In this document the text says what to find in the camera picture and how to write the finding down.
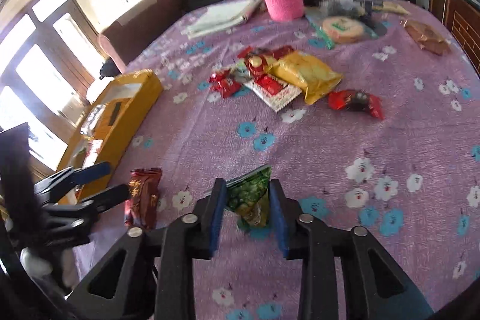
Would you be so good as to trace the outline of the yellow cracker pack with barcode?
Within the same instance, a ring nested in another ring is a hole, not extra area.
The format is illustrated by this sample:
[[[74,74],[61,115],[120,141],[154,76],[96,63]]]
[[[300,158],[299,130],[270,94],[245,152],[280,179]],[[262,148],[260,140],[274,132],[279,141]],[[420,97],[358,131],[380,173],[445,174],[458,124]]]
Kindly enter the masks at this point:
[[[130,99],[114,99],[105,105],[105,110],[97,124],[98,128],[110,128],[114,126],[116,120],[124,112],[127,105],[130,103]]]

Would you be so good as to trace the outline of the dark red jujube snack pack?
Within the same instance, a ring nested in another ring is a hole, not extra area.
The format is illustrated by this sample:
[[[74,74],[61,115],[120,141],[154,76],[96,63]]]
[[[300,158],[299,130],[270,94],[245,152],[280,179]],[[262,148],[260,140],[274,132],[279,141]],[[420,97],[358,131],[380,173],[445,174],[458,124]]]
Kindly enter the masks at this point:
[[[130,172],[128,198],[124,202],[126,227],[140,226],[145,230],[156,227],[162,174],[160,167],[134,169]]]

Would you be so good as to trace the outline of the red white flat sachet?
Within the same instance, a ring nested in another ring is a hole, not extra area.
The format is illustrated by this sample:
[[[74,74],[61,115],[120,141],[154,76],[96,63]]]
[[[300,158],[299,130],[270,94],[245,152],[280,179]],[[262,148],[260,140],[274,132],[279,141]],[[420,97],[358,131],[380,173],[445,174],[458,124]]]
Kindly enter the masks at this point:
[[[269,74],[256,80],[251,79],[243,85],[252,90],[274,112],[281,111],[302,94],[302,90],[297,86]]]

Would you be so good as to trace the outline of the yellow cheese sandwich crackers pack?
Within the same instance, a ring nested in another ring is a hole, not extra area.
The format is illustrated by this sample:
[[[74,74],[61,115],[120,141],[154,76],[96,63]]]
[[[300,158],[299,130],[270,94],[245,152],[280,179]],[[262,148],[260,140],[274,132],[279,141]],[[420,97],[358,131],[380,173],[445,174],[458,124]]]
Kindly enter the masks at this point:
[[[329,94],[343,80],[337,73],[315,56],[293,51],[273,62],[265,71],[304,92],[304,102],[315,104]]]

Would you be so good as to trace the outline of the wooden framed window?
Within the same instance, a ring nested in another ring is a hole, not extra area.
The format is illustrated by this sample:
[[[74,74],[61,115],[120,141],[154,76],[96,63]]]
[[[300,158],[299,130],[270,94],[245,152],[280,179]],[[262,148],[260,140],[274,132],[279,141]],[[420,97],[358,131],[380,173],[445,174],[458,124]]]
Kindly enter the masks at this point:
[[[24,122],[41,174],[58,168],[106,56],[76,0],[30,0],[1,28],[1,128]]]

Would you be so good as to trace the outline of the red dark candy pack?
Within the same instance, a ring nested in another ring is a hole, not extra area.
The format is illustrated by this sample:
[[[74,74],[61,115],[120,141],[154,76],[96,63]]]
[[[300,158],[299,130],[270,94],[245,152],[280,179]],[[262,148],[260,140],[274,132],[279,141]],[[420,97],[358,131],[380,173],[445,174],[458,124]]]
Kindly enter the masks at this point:
[[[363,90],[332,91],[328,95],[328,105],[336,111],[366,112],[371,117],[384,119],[380,98]]]

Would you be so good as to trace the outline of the round biscuits in clear bag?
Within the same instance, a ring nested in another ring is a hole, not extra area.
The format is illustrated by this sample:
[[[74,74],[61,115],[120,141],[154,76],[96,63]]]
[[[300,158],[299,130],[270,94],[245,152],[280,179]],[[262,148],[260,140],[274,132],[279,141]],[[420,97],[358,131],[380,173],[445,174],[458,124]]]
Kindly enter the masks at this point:
[[[364,40],[377,39],[378,35],[363,22],[350,17],[307,16],[317,35],[329,49],[337,45],[353,44]]]

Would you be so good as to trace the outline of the red gold chips pack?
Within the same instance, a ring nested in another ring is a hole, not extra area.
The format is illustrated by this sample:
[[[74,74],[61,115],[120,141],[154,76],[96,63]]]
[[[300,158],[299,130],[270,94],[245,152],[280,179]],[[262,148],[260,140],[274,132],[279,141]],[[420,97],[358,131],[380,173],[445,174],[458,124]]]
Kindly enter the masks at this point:
[[[288,45],[277,49],[246,47],[237,54],[237,57],[243,60],[250,76],[257,80],[264,76],[270,65],[294,51],[295,48]]]

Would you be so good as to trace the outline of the green triangular snack pack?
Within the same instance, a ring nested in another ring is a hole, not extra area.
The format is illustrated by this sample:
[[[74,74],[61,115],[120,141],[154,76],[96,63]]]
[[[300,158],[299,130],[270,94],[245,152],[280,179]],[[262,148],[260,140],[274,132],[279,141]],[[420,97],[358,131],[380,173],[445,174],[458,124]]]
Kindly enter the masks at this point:
[[[227,182],[225,207],[237,215],[241,230],[267,227],[271,173],[272,168],[269,165],[262,165]]]

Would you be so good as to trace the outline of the folded white cloth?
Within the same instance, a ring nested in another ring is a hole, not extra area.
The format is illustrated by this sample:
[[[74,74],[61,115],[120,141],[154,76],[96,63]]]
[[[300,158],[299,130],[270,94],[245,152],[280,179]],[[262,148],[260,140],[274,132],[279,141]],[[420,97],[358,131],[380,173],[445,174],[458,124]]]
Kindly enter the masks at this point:
[[[236,0],[208,6],[207,11],[181,33],[193,39],[242,25],[263,2],[263,0]]]

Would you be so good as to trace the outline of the purple floral tablecloth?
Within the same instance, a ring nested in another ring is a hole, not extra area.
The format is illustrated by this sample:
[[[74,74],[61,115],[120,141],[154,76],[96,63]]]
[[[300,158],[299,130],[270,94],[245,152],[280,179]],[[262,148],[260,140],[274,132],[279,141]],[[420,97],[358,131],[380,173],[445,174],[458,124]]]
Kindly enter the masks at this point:
[[[368,227],[440,309],[479,276],[479,33],[465,17],[444,26],[408,4],[409,18],[448,43],[437,56],[421,49],[401,17],[383,14],[383,37],[329,50],[304,19],[245,25],[188,39],[200,14],[184,15],[128,65],[152,69],[163,93],[143,121],[113,182],[158,167],[159,227],[192,210],[218,177],[270,165],[287,196],[328,225]],[[289,45],[343,75],[342,89],[382,101],[383,119],[335,111],[325,99],[297,98],[274,112],[242,90],[212,91],[213,71],[247,47]]]

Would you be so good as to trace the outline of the brown foil snack pack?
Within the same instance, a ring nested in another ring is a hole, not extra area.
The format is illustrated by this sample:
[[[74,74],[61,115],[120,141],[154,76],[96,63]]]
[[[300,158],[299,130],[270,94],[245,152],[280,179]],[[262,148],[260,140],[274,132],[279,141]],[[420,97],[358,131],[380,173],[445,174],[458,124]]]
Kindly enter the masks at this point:
[[[450,51],[449,44],[430,25],[416,20],[402,20],[400,24],[422,50],[442,56]]]

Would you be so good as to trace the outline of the orange white biscuit pack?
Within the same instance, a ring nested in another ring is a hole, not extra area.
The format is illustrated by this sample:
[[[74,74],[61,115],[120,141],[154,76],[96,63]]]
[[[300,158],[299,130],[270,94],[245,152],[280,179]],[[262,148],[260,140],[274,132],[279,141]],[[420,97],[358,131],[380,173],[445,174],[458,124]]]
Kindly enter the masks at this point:
[[[92,139],[89,141],[89,145],[86,149],[85,159],[82,165],[83,168],[88,168],[96,163],[102,145],[102,139]]]

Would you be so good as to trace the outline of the yellow cardboard tray box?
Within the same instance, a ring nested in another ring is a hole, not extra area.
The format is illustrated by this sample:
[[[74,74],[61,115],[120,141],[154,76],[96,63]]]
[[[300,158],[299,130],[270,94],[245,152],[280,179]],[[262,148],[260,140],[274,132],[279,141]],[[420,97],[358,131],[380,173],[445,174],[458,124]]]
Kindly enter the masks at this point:
[[[73,131],[57,170],[72,164],[74,156],[86,149],[85,163],[108,162],[114,172],[146,115],[163,91],[160,79],[151,69],[121,74],[110,81],[93,104],[89,105]],[[98,105],[105,110],[91,136],[80,130]]]

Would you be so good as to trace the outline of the small red candy wrapper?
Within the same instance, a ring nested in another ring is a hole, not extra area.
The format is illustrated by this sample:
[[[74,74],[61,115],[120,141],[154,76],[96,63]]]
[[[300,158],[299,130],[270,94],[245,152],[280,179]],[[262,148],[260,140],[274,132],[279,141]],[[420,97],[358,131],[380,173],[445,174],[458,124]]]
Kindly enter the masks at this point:
[[[218,92],[220,96],[225,99],[237,93],[242,85],[235,81],[229,70],[219,70],[209,78],[210,89],[213,92]]]

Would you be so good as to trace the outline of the brown beige snack bar pack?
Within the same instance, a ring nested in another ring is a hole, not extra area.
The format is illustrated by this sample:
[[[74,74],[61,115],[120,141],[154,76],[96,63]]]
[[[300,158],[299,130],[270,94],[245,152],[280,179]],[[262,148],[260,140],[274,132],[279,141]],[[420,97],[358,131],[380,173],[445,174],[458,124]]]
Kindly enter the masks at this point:
[[[80,133],[86,137],[93,137],[95,134],[95,128],[105,110],[104,104],[97,104],[89,112],[88,116],[80,127]]]

